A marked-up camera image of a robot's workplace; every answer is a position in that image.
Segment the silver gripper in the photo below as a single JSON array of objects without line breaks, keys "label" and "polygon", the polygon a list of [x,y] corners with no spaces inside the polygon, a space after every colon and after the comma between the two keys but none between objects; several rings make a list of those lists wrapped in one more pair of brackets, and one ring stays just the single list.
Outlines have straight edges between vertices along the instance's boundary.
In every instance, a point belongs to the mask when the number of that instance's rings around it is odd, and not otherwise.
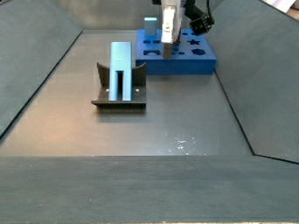
[{"label": "silver gripper", "polygon": [[167,44],[180,41],[183,9],[191,11],[195,7],[195,0],[152,0],[152,4],[159,5],[163,10],[163,57],[170,59],[174,47]]}]

